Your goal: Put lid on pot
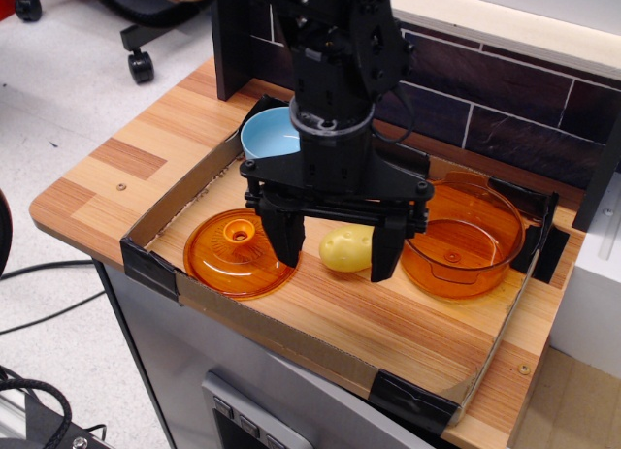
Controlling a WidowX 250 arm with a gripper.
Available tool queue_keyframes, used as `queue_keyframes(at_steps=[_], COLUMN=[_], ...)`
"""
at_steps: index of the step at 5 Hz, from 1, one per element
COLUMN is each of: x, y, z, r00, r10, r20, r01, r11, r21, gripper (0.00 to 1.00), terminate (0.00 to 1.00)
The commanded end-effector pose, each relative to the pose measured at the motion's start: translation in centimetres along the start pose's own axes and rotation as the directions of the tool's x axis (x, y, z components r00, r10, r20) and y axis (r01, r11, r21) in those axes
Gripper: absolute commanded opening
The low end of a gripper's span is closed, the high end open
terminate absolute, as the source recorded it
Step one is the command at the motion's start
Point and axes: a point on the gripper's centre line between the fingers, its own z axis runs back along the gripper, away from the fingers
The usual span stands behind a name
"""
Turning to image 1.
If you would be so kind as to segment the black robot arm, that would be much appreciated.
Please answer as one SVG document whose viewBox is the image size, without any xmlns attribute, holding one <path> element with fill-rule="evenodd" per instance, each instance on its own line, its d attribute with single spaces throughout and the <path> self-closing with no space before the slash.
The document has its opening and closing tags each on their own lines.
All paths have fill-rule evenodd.
<svg viewBox="0 0 621 449">
<path fill-rule="evenodd" d="M 406 240 L 425 231 L 433 186 L 380 157 L 376 104 L 401 96 L 412 45 L 390 0 L 259 0 L 276 13 L 292 57 L 296 153 L 245 161 L 246 203 L 278 259 L 296 266 L 306 217 L 373 228 L 371 279 L 393 274 Z"/>
</svg>

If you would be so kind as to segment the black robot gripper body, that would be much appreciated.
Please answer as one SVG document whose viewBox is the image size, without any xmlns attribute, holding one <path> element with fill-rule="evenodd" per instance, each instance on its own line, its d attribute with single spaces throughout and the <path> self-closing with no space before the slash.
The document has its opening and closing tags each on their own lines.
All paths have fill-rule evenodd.
<svg viewBox="0 0 621 449">
<path fill-rule="evenodd" d="M 407 237 L 426 232 L 434 188 L 425 168 L 401 166 L 376 150 L 372 110 L 344 118 L 312 114 L 296 101 L 279 107 L 289 108 L 300 151 L 245 159 L 241 174 L 247 181 L 249 208 L 258 214 L 260 203 L 267 201 L 303 214 L 304 220 L 372 227 L 397 215 L 406 220 Z"/>
</svg>

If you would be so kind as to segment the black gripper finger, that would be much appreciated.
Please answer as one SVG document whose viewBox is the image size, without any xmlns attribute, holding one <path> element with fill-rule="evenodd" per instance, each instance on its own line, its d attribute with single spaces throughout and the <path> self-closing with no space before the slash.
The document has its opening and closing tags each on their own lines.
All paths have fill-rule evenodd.
<svg viewBox="0 0 621 449">
<path fill-rule="evenodd" d="M 374 227 L 371 282 L 381 282 L 393 275 L 406 238 L 407 223 L 403 216 L 388 216 L 382 225 Z"/>
<path fill-rule="evenodd" d="M 288 267 L 296 267 L 306 236 L 304 215 L 278 209 L 267 201 L 260 203 L 258 214 L 278 260 Z"/>
</svg>

